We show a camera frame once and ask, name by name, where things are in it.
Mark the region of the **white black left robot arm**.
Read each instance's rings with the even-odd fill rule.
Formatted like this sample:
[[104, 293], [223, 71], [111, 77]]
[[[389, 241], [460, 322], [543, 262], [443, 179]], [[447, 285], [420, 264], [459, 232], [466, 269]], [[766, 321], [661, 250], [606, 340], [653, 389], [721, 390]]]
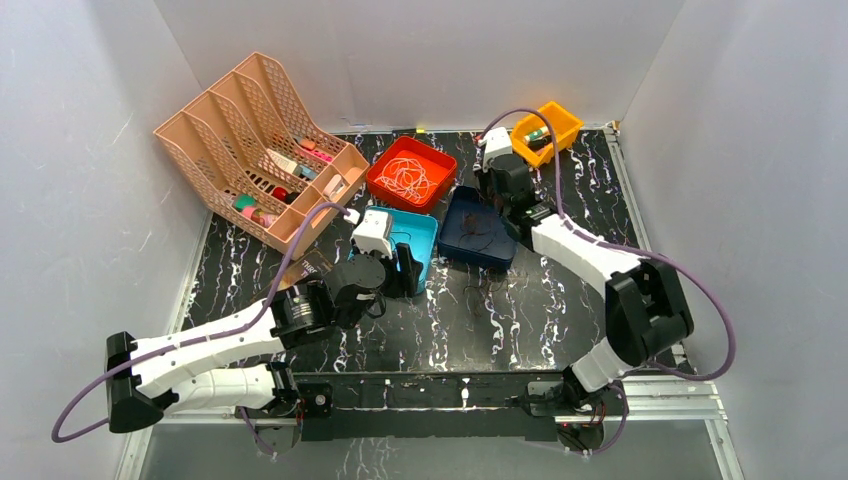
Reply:
[[419, 293], [424, 264], [409, 244], [390, 258], [356, 253], [325, 273], [311, 273], [270, 300], [176, 334], [106, 340], [108, 417], [112, 433], [150, 427], [184, 410], [244, 407], [286, 416], [300, 400], [283, 362], [237, 368], [235, 362], [319, 343], [373, 317], [388, 298]]

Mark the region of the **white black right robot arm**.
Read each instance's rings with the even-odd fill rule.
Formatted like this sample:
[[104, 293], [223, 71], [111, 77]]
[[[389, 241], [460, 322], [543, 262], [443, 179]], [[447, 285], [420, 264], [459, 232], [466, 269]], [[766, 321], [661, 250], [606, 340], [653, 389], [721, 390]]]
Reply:
[[672, 266], [608, 246], [561, 218], [536, 193], [528, 166], [516, 154], [486, 159], [474, 172], [484, 202], [511, 238], [578, 275], [604, 300], [604, 338], [564, 370], [552, 394], [571, 411], [590, 413], [614, 381], [693, 333]]

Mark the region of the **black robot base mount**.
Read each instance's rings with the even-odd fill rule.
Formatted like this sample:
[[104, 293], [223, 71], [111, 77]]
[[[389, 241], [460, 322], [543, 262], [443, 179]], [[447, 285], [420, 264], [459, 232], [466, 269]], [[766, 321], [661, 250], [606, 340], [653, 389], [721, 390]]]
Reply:
[[592, 453], [618, 436], [623, 386], [580, 400], [559, 372], [306, 374], [301, 403], [246, 408], [260, 432], [291, 426], [305, 442], [396, 437], [513, 437]]

